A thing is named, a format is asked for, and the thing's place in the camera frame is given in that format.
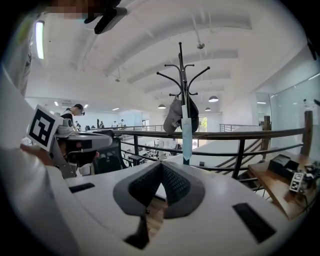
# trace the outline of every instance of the black coat rack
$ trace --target black coat rack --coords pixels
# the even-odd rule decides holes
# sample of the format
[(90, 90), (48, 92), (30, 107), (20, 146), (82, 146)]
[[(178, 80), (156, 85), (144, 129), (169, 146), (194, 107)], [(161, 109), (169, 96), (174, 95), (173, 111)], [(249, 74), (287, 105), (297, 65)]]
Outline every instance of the black coat rack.
[[(184, 60), (183, 60), (183, 55), (182, 55), (182, 43), (179, 42), (179, 48), (180, 48), (180, 53), (178, 54), (179, 57), (179, 65), (180, 68), (177, 65), (173, 65), (173, 64), (165, 64), (165, 67), (176, 67), (179, 71), (179, 77), (180, 77), (180, 84), (174, 80), (173, 78), (162, 74), (160, 72), (157, 72), (157, 75), (160, 75), (162, 77), (165, 77), (173, 82), (175, 82), (179, 88), (180, 88), (180, 93), (179, 94), (169, 94), (169, 96), (179, 96), (181, 95), (181, 103), (182, 106), (186, 105), (186, 109), (187, 109), (187, 116), (183, 116), (184, 119), (186, 118), (190, 118), (191, 117), (191, 113), (190, 113), (190, 95), (198, 95), (198, 93), (190, 93), (190, 86), (192, 84), (192, 82), (199, 77), (200, 75), (202, 75), (204, 72), (206, 72), (207, 70), (210, 69), (210, 67), (208, 66), (206, 69), (204, 69), (203, 71), (201, 71), (199, 74), (197, 74), (194, 78), (191, 79), (190, 83), (188, 84), (187, 82), (187, 75), (186, 75), (186, 67), (194, 67), (194, 64), (188, 64), (184, 66)], [(190, 160), (185, 160), (185, 158), (183, 158), (183, 163), (188, 165)]]

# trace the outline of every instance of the black box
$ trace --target black box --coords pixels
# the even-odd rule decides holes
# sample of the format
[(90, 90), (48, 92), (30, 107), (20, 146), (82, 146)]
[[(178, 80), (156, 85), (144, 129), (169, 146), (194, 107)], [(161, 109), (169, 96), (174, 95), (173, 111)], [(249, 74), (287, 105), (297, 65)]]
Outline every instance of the black box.
[(288, 181), (291, 181), (298, 166), (298, 162), (292, 161), (288, 156), (279, 154), (274, 159), (270, 160), (268, 169), (286, 178)]

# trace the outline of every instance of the wooden desk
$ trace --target wooden desk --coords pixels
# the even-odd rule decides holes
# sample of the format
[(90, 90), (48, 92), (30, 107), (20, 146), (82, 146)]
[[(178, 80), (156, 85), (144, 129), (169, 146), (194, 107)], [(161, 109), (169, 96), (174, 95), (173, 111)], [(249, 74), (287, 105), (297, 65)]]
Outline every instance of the wooden desk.
[[(282, 155), (290, 157), (291, 160), (299, 163), (301, 170), (304, 170), (306, 164), (314, 162), (313, 159), (302, 154), (292, 154), (289, 152), (281, 152)], [(290, 181), (282, 176), (268, 170), (269, 161), (263, 163), (249, 164), (249, 170), (255, 175), (260, 184), (269, 193), (273, 203), (284, 212), (289, 220), (294, 219), (306, 208), (306, 200), (301, 194), (296, 194), (289, 190)], [(310, 189), (305, 190), (307, 203), (310, 205), (316, 197), (316, 185), (313, 184)]]

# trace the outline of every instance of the floor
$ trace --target floor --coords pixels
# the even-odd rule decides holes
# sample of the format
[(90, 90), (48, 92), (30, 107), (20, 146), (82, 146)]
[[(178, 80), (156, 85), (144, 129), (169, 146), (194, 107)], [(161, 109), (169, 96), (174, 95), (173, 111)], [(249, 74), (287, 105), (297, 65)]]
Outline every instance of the floor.
[(146, 215), (146, 224), (150, 239), (156, 235), (162, 223), (164, 222), (164, 209), (167, 207), (168, 205), (165, 201), (155, 197), (147, 207), (147, 210), (150, 213)]

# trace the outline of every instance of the office desk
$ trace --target office desk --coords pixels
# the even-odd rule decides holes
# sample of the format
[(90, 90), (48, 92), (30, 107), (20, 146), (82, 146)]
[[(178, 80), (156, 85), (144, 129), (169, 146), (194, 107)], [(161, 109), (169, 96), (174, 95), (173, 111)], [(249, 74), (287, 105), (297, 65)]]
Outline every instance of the office desk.
[[(302, 154), (295, 155), (286, 151), (281, 152), (281, 154), (290, 157), (291, 160), (299, 163), (298, 168), (301, 170), (305, 170), (304, 166), (306, 164), (311, 164), (314, 162), (313, 159)], [(289, 220), (292, 220), (303, 213), (306, 207), (310, 206), (310, 204), (315, 201), (316, 185), (314, 183), (310, 189), (305, 190), (308, 203), (308, 205), (306, 205), (306, 200), (303, 195), (289, 190), (291, 182), (269, 170), (268, 166), (269, 161), (249, 164), (248, 168), (269, 193), (273, 203), (284, 212)]]

